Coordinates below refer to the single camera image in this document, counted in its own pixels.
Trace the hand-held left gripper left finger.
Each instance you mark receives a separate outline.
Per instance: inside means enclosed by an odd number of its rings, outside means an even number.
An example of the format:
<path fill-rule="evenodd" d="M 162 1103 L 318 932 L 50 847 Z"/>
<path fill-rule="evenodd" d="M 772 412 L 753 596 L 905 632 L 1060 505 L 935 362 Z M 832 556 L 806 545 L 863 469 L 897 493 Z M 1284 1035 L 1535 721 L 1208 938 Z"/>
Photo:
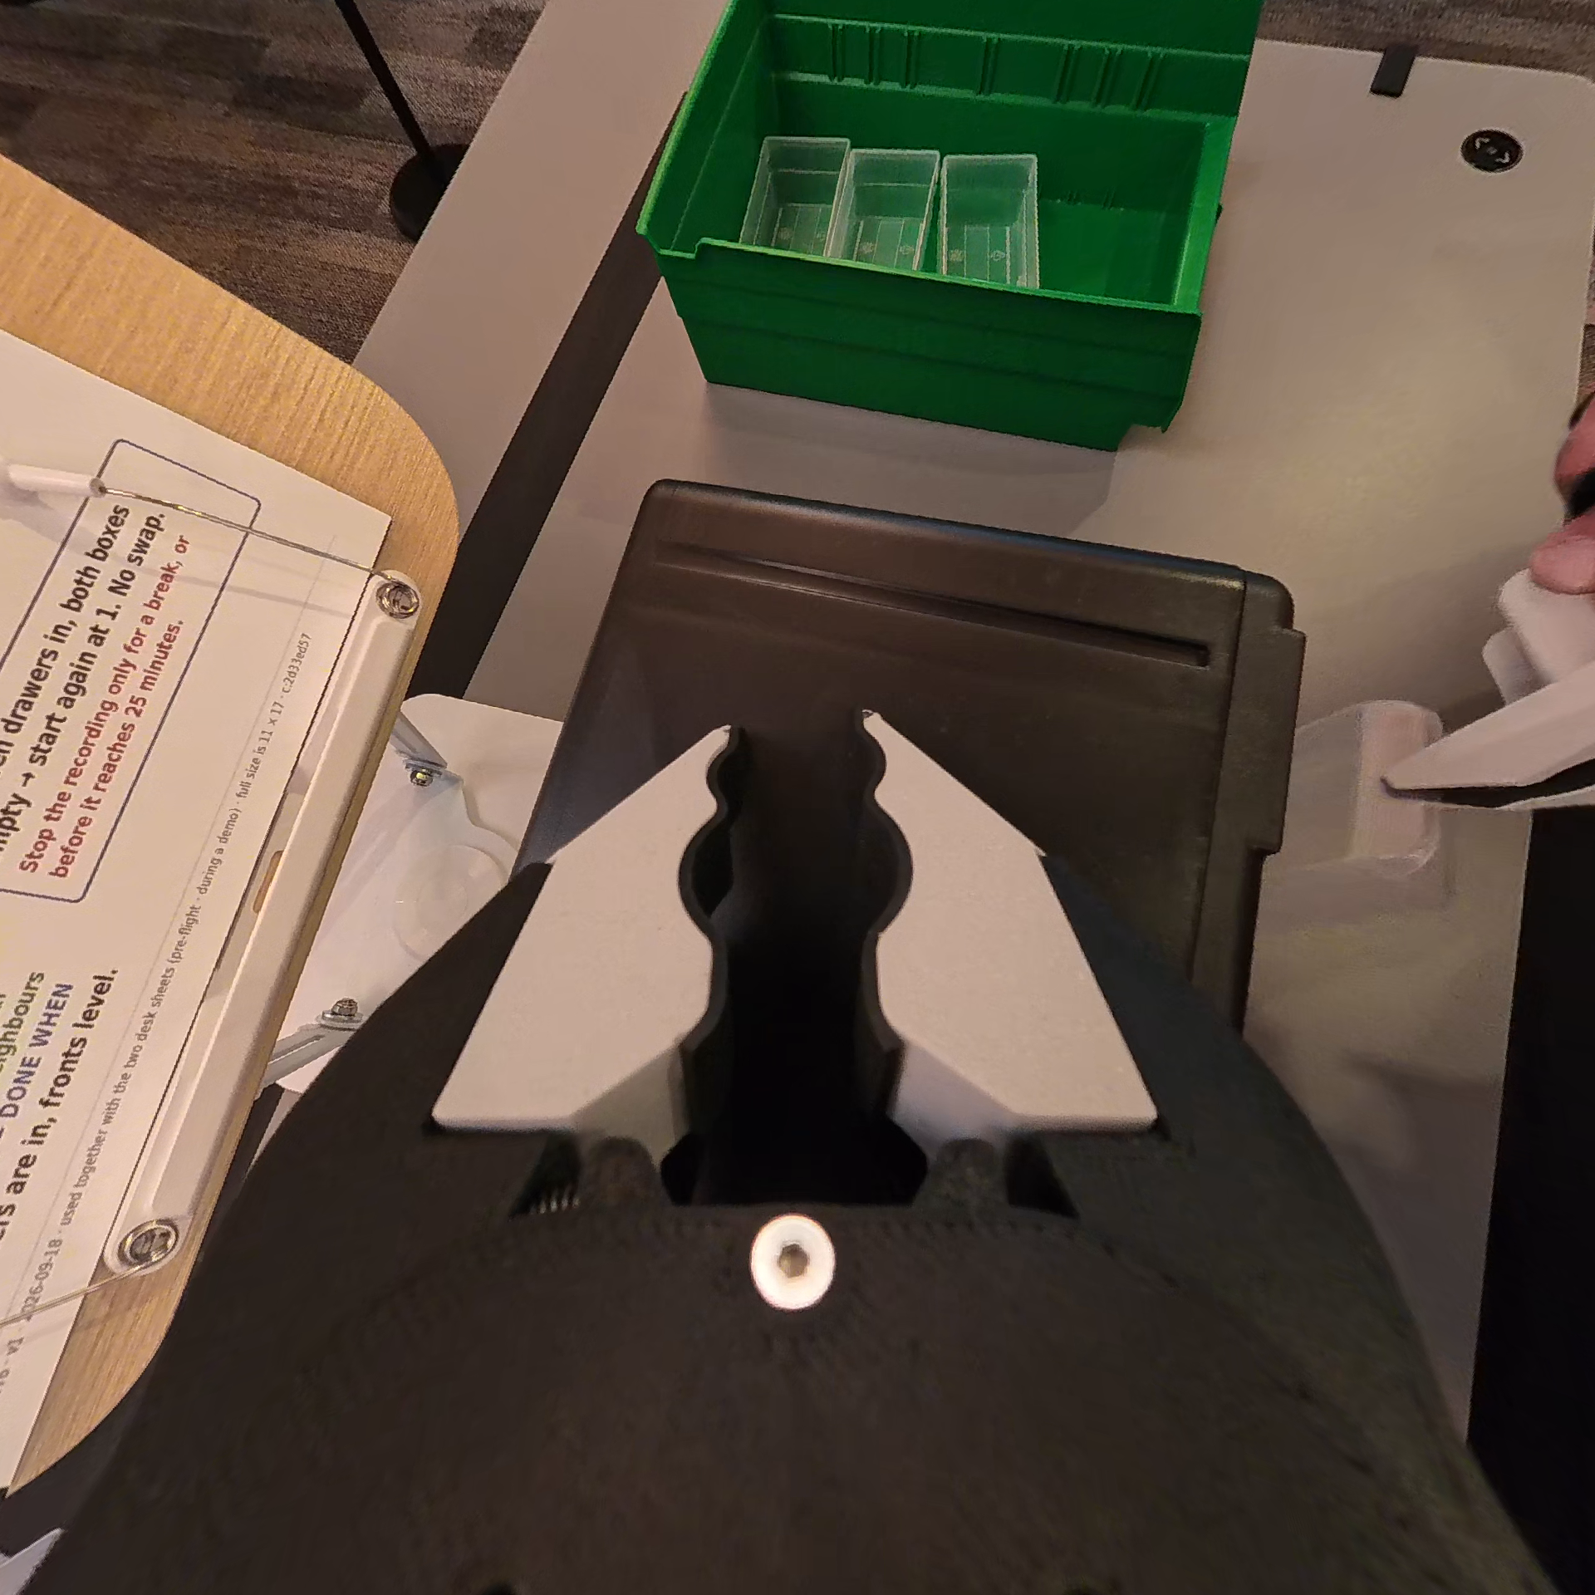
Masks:
<path fill-rule="evenodd" d="M 553 854 L 432 1116 L 447 1129 L 686 1137 L 726 1093 L 732 826 L 718 727 Z"/>

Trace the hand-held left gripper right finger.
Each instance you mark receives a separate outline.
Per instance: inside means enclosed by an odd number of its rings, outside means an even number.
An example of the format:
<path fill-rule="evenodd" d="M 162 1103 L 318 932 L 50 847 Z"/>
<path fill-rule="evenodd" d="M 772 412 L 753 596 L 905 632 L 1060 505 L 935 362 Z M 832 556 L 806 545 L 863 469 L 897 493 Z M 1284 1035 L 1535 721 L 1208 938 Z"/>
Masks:
<path fill-rule="evenodd" d="M 1043 850 L 880 712 L 870 793 L 901 845 L 872 1004 L 910 1137 L 1140 1131 L 1159 1110 Z"/>

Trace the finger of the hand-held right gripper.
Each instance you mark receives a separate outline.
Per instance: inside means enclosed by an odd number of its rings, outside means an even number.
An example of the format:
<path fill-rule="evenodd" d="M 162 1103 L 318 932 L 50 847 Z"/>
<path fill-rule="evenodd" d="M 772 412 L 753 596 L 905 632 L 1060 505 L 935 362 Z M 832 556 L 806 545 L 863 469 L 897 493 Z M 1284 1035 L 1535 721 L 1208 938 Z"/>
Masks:
<path fill-rule="evenodd" d="M 1449 809 L 1594 807 L 1594 674 L 1573 672 L 1389 767 L 1385 790 Z"/>

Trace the small clear plastic drawer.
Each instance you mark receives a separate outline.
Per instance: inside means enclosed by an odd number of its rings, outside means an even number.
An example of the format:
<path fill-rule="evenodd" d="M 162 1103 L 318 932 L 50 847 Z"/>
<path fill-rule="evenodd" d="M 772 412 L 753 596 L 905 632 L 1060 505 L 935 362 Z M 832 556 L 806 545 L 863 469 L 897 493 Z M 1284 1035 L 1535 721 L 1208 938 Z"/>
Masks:
<path fill-rule="evenodd" d="M 1034 152 L 956 152 L 942 159 L 942 277 L 988 286 L 1041 286 L 1039 174 Z"/>
<path fill-rule="evenodd" d="M 1391 769 L 1440 740 L 1434 710 L 1374 700 L 1301 727 L 1294 738 L 1282 848 L 1286 873 L 1406 879 L 1438 862 L 1438 809 L 1387 788 Z"/>
<path fill-rule="evenodd" d="M 766 136 L 739 243 L 825 256 L 849 150 L 846 136 Z"/>
<path fill-rule="evenodd" d="M 923 148 L 851 148 L 825 258 L 916 273 L 923 267 L 942 155 Z"/>

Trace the black drawer cabinet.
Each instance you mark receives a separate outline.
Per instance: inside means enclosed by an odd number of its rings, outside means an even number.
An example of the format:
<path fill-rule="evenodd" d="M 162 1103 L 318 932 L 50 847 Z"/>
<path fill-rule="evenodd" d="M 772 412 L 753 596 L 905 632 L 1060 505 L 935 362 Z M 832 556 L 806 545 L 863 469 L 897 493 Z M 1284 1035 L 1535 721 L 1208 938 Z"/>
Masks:
<path fill-rule="evenodd" d="M 1244 1016 L 1307 641 L 1227 564 L 661 480 L 637 512 L 523 864 L 709 731 L 773 879 L 840 881 L 882 714 Z"/>

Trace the green plastic bin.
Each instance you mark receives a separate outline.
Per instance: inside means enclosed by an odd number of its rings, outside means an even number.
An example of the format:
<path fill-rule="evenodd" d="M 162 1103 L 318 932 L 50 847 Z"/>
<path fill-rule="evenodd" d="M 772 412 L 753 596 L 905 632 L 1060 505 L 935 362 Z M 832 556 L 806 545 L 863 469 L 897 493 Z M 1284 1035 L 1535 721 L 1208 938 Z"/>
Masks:
<path fill-rule="evenodd" d="M 642 209 L 705 378 L 1115 450 L 1205 328 L 1263 5 L 730 3 Z M 1039 288 L 739 243 L 770 134 L 1039 157 Z"/>

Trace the person's right hand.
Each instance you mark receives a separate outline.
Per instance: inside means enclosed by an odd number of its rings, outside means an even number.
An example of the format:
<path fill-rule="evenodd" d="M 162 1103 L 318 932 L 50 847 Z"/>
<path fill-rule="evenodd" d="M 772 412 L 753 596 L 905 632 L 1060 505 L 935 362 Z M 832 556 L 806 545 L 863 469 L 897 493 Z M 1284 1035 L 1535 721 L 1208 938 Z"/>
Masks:
<path fill-rule="evenodd" d="M 1550 592 L 1594 594 L 1594 391 L 1571 416 L 1552 482 L 1563 520 L 1531 554 L 1529 573 Z"/>

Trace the white stand base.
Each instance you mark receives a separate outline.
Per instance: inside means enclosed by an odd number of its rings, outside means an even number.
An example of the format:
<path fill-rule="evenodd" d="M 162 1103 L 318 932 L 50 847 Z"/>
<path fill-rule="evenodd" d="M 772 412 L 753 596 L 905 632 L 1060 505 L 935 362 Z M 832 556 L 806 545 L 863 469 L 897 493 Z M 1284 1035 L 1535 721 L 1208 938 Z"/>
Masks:
<path fill-rule="evenodd" d="M 441 761 L 390 742 L 289 1002 L 268 1084 L 304 1091 L 352 1027 L 508 885 L 561 723 L 430 693 L 403 717 Z"/>

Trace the clear acrylic sign holder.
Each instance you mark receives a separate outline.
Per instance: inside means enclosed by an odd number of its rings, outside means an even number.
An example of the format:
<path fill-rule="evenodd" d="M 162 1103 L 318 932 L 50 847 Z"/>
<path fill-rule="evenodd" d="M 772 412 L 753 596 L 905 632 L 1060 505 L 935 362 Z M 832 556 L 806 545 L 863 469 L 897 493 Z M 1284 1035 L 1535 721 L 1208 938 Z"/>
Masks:
<path fill-rule="evenodd" d="M 371 590 L 194 1027 L 192 1038 L 206 1044 L 206 1052 L 187 1055 L 192 1071 L 183 1074 L 185 1093 L 166 1101 L 130 1188 L 132 1215 L 145 1217 L 154 1209 L 162 1221 L 130 1228 L 115 1249 L 113 1264 L 98 1268 L 84 1297 L 98 1283 L 164 1266 L 191 1241 L 208 1166 L 227 1126 L 230 1099 L 248 1074 L 234 1052 L 246 1046 L 267 1004 L 267 957 L 295 936 L 299 904 L 320 871 L 318 856 L 337 828 L 361 763 L 356 744 L 365 740 L 379 717 L 418 613 L 417 588 L 396 569 L 380 567 L 377 556 Z"/>

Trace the text instruction sheet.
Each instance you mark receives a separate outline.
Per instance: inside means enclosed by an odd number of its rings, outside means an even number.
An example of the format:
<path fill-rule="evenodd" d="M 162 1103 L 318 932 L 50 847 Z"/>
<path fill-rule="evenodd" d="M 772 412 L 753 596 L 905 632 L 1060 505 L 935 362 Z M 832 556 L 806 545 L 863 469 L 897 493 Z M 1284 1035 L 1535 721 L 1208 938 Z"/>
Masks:
<path fill-rule="evenodd" d="M 4 332 L 4 1473 L 164 1105 L 390 516 Z"/>

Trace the black stanchion post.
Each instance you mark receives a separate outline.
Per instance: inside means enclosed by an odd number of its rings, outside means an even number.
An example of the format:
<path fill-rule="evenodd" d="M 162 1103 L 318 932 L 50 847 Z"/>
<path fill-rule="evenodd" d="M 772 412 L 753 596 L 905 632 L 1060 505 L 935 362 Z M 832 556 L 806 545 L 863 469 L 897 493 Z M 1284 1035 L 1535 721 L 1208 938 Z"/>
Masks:
<path fill-rule="evenodd" d="M 441 205 L 451 180 L 464 163 L 468 142 L 437 144 L 424 129 L 417 110 L 394 74 L 361 7 L 356 2 L 335 2 L 337 11 L 365 57 L 373 78 L 405 133 L 413 153 L 398 169 L 390 188 L 390 212 L 398 231 L 411 243 L 420 241 Z"/>

